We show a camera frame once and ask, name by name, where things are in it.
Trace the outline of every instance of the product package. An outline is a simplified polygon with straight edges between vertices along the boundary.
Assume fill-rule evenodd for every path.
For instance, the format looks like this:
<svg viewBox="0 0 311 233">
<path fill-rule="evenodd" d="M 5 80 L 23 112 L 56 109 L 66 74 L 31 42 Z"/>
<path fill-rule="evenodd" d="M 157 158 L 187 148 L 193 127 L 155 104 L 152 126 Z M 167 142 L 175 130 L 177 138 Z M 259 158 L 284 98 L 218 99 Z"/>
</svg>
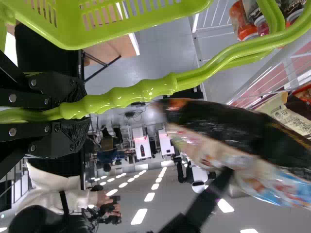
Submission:
<svg viewBox="0 0 311 233">
<path fill-rule="evenodd" d="M 219 103 L 160 101 L 175 146 L 198 166 L 235 170 L 241 189 L 284 206 L 311 209 L 311 142 L 267 114 Z"/>
<path fill-rule="evenodd" d="M 232 5 L 229 14 L 238 40 L 245 41 L 259 36 L 257 28 L 247 20 L 242 0 Z"/>
</svg>

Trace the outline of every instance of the wire shelf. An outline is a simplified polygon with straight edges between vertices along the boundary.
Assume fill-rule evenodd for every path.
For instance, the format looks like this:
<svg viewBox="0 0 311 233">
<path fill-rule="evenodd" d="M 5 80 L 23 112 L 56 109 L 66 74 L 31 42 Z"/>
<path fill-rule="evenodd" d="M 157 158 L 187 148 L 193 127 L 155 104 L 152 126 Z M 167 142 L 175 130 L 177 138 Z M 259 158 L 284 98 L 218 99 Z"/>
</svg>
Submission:
<svg viewBox="0 0 311 233">
<path fill-rule="evenodd" d="M 311 42 L 294 55 L 257 76 L 248 87 L 227 104 L 240 108 L 255 108 L 275 94 L 296 90 L 311 81 Z"/>
<path fill-rule="evenodd" d="M 229 9 L 235 2 L 236 0 L 215 0 L 207 10 L 200 13 L 197 30 L 231 27 Z"/>
</svg>

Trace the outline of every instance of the store shelf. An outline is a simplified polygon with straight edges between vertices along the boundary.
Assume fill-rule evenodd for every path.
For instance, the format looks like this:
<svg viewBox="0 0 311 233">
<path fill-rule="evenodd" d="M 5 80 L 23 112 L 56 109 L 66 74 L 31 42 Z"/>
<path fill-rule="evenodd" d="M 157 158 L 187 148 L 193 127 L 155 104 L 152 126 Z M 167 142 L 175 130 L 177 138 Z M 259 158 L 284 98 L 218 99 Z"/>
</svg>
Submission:
<svg viewBox="0 0 311 233">
<path fill-rule="evenodd" d="M 253 109 L 279 92 L 311 81 L 311 32 L 281 49 L 251 77 L 227 104 Z"/>
<path fill-rule="evenodd" d="M 240 43 L 229 17 L 229 9 L 235 2 L 215 0 L 207 10 L 189 17 L 199 67 L 228 46 Z M 225 94 L 230 92 L 230 88 L 232 91 L 227 101 L 226 98 L 214 98 L 212 101 L 253 108 L 277 92 L 295 89 L 308 82 L 311 77 L 311 33 L 307 34 L 309 38 L 304 35 L 303 39 L 283 49 L 276 49 L 260 62 L 215 74 L 205 82 L 206 89 L 210 86 L 220 88 Z M 224 80 L 224 76 L 227 77 L 227 83 L 220 87 L 216 79 Z"/>
<path fill-rule="evenodd" d="M 205 11 L 199 14 L 197 31 L 231 27 L 229 9 L 236 0 L 215 0 Z"/>
</svg>

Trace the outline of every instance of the black metal frame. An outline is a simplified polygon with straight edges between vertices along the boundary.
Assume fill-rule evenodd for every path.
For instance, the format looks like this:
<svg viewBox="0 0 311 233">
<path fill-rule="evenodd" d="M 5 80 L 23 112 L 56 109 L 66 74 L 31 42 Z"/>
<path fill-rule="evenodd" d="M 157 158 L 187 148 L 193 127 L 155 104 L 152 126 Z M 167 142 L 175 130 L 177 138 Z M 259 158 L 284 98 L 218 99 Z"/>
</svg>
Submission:
<svg viewBox="0 0 311 233">
<path fill-rule="evenodd" d="M 79 59 L 79 77 L 83 78 L 83 58 Z M 0 51 L 0 106 L 46 110 L 57 107 L 67 96 L 83 86 L 81 79 L 56 72 L 26 76 Z M 0 124 L 0 178 L 4 177 L 25 155 L 57 158 L 78 152 L 83 138 L 74 138 L 71 130 L 87 126 L 90 119 L 58 120 Z"/>
<path fill-rule="evenodd" d="M 88 54 L 85 51 L 81 52 L 82 55 L 84 57 L 87 57 L 91 60 L 93 60 L 94 62 L 97 62 L 98 64 L 102 65 L 103 67 L 100 68 L 99 70 L 97 70 L 94 74 L 92 74 L 91 76 L 89 76 L 87 79 L 85 79 L 83 81 L 84 84 L 86 84 L 88 81 L 90 81 L 92 78 L 94 78 L 96 75 L 98 75 L 100 72 L 102 72 L 104 69 L 106 69 L 108 66 L 112 65 L 113 63 L 115 63 L 117 60 L 119 60 L 121 58 L 121 55 L 119 55 L 117 58 L 115 58 L 114 60 L 112 60 L 111 62 L 109 62 L 108 64 L 105 62 L 102 62 L 101 60 L 97 59 L 96 57 L 92 56 L 91 54 Z"/>
</svg>

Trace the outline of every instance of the person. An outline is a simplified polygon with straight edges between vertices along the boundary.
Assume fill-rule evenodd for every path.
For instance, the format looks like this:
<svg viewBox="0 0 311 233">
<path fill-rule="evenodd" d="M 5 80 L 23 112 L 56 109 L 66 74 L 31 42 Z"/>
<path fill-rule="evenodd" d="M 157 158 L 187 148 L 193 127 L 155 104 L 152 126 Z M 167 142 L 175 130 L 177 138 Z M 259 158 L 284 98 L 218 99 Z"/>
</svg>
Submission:
<svg viewBox="0 0 311 233">
<path fill-rule="evenodd" d="M 73 153 L 57 159 L 28 159 L 26 162 L 31 190 L 17 208 L 17 213 L 23 209 L 39 205 L 57 214 L 63 214 L 60 191 L 65 191 L 70 214 L 81 214 L 81 209 L 88 205 L 101 207 L 113 200 L 104 191 L 92 192 L 81 190 L 79 155 Z M 112 215 L 121 216 L 120 205 L 115 204 Z"/>
<path fill-rule="evenodd" d="M 53 70 L 72 77 L 78 76 L 77 51 L 60 49 L 23 24 L 15 27 L 15 37 L 18 66 L 23 72 Z M 75 98 L 79 96 L 68 98 L 63 101 L 77 101 Z M 81 190 L 81 183 L 84 187 L 87 184 L 80 179 L 80 158 L 79 153 L 73 153 L 52 160 L 28 159 L 27 168 L 33 190 L 25 195 L 17 207 L 17 215 L 9 227 L 9 232 L 64 232 L 51 229 L 56 225 L 61 225 L 60 229 L 70 228 L 70 219 L 83 219 L 82 208 L 87 208 L 90 204 L 100 207 L 113 202 L 104 191 Z M 64 194 L 62 197 L 65 196 L 65 208 L 60 193 Z M 60 219 L 63 219 L 62 216 L 66 215 L 67 210 L 70 219 L 63 224 Z M 108 215 L 121 216 L 120 210 L 120 205 L 115 204 L 114 210 Z"/>
<path fill-rule="evenodd" d="M 129 150 L 118 150 L 118 145 L 122 142 L 122 134 L 119 128 L 114 128 L 114 132 L 118 137 L 112 137 L 107 128 L 102 130 L 103 139 L 101 141 L 102 150 L 97 152 L 98 164 L 102 163 L 105 172 L 111 170 L 111 164 L 115 158 L 125 158 L 126 154 L 130 153 Z"/>
</svg>

